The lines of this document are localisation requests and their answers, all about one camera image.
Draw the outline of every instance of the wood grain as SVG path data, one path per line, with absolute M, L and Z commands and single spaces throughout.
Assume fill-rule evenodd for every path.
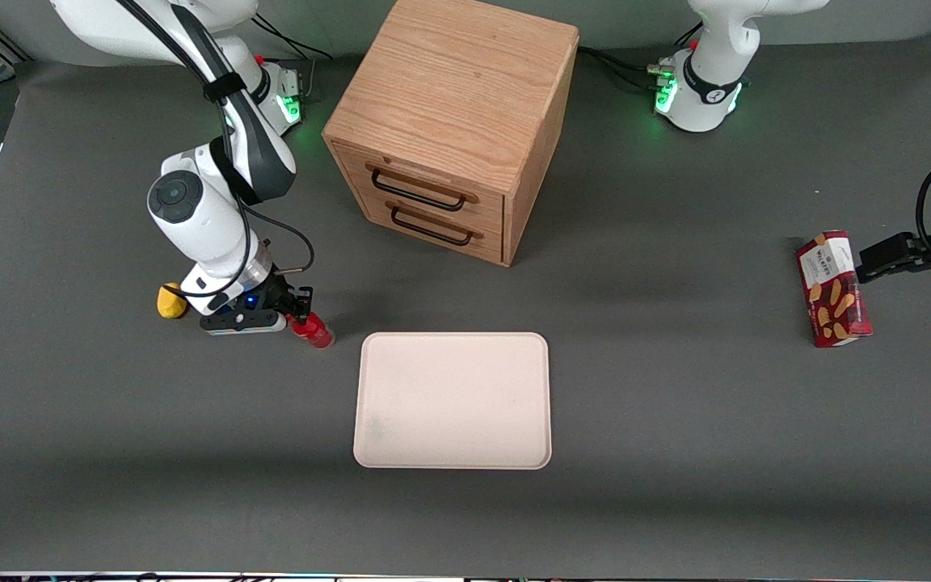
M 472 255 L 473 257 L 482 259 L 484 261 L 502 264 L 501 236 L 491 237 L 482 231 L 465 228 L 458 224 L 450 224 L 450 222 L 443 220 L 442 217 L 435 217 L 435 215 L 426 213 L 426 211 L 423 210 L 409 209 L 409 207 L 404 206 L 398 202 L 373 198 L 373 196 L 367 196 L 367 198 L 363 199 L 363 201 L 365 202 L 366 209 L 369 210 L 367 217 L 369 217 L 370 221 L 376 222 L 378 225 L 393 229 L 420 240 L 425 240 L 426 243 L 432 243 L 440 247 L 450 248 L 452 251 L 459 251 L 459 253 Z M 410 222 L 411 224 L 453 238 L 461 238 L 463 234 L 470 232 L 473 235 L 473 239 L 470 240 L 470 243 L 466 244 L 465 247 L 456 247 L 454 244 L 441 242 L 440 240 L 430 236 L 399 227 L 390 220 L 390 210 L 395 206 L 398 207 L 398 209 L 400 209 L 400 213 L 402 213 L 400 218 L 404 221 Z
M 491 237 L 502 237 L 502 205 L 505 200 L 502 196 L 494 196 L 486 192 L 477 195 L 473 192 L 458 191 L 458 189 L 444 187 L 442 184 L 433 184 L 426 178 L 417 178 L 400 170 L 392 170 L 383 163 L 383 156 L 374 152 L 365 152 L 343 145 L 337 145 L 336 149 L 339 151 L 340 166 L 346 171 L 344 177 L 351 184 L 357 198 L 372 196 L 381 200 L 390 200 L 408 209 L 421 210 L 435 217 L 442 217 L 443 220 L 453 222 L 453 224 L 482 231 Z M 451 211 L 435 209 L 421 202 L 404 199 L 390 192 L 383 192 L 373 185 L 373 169 L 376 168 L 383 172 L 381 183 L 406 189 L 413 194 L 445 204 L 454 204 L 461 196 L 464 196 L 465 203 L 461 210 L 451 213 Z
M 514 196 L 577 38 L 473 0 L 398 0 L 325 135 Z
M 398 0 L 322 130 L 366 217 L 510 265 L 558 144 L 577 44 L 575 27 L 475 0 Z M 465 205 L 382 191 L 376 169 L 384 184 Z M 403 229 L 391 205 L 476 239 L 455 247 Z
M 558 146 L 558 136 L 562 132 L 562 118 L 566 115 L 566 98 L 570 92 L 570 81 L 573 78 L 573 61 L 576 57 L 576 44 L 570 49 L 566 61 L 559 71 L 558 89 L 551 95 L 547 104 L 546 115 L 537 135 L 533 138 L 531 155 L 520 173 L 520 183 L 516 187 L 516 196 L 507 199 L 505 205 L 505 242 L 503 245 L 503 261 L 512 264 L 516 250 L 520 247 L 520 240 L 527 227 L 529 214 L 533 210 L 533 203 L 537 201 L 537 194 L 544 182 L 544 176 L 551 163 L 551 156 L 555 154 Z

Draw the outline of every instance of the black metal handle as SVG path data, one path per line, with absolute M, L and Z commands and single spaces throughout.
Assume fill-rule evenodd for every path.
M 407 198 L 409 200 L 414 200 L 427 206 L 432 206 L 434 209 L 447 210 L 448 213 L 457 213 L 458 210 L 462 210 L 462 205 L 466 203 L 465 196 L 459 196 L 458 202 L 454 204 L 446 204 L 444 202 L 439 202 L 436 200 L 430 200 L 426 196 L 419 196 L 418 194 L 413 194 L 406 189 L 395 188 L 392 185 L 384 184 L 380 181 L 380 169 L 373 170 L 373 186 L 380 188 L 383 192 L 390 192 L 390 194 L 401 196 L 402 198 Z
M 400 209 L 396 206 L 390 210 L 390 220 L 393 222 L 393 224 L 398 225 L 399 227 L 407 228 L 408 230 L 414 230 L 414 232 L 424 234 L 426 236 L 435 238 L 436 240 L 442 240 L 442 242 L 447 244 L 454 244 L 455 247 L 465 247 L 466 244 L 469 244 L 470 240 L 473 240 L 472 232 L 466 232 L 465 238 L 451 238 L 450 236 L 440 234 L 439 232 L 433 232 L 430 229 L 424 229 L 417 225 L 413 225 L 410 222 L 400 220 L 400 218 L 398 218 L 399 210 Z

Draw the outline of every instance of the cabinet top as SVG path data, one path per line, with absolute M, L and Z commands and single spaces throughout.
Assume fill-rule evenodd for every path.
M 511 194 L 578 43 L 475 0 L 398 0 L 322 133 Z

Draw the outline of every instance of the yellow toy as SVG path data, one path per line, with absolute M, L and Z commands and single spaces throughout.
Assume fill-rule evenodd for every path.
M 166 283 L 166 286 L 180 289 L 178 284 L 174 281 Z M 165 319 L 178 319 L 185 314 L 185 310 L 188 308 L 189 302 L 186 302 L 184 297 L 174 295 L 171 291 L 167 291 L 163 288 L 163 285 L 160 286 L 160 289 L 156 292 L 156 313 L 159 313 L 160 317 Z

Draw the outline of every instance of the gray tabletop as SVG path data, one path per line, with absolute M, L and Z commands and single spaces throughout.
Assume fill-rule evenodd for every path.
M 865 288 L 876 336 L 818 350 L 794 266 L 825 229 L 912 228 L 931 37 L 766 47 L 701 136 L 581 57 L 510 269 L 361 216 L 320 137 L 355 64 L 318 64 L 300 176 L 262 207 L 318 248 L 296 282 L 324 352 L 155 313 L 189 262 L 145 189 L 217 132 L 191 76 L 23 75 L 0 158 L 0 570 L 931 580 L 931 277 Z M 373 331 L 543 334 L 550 464 L 358 467 Z

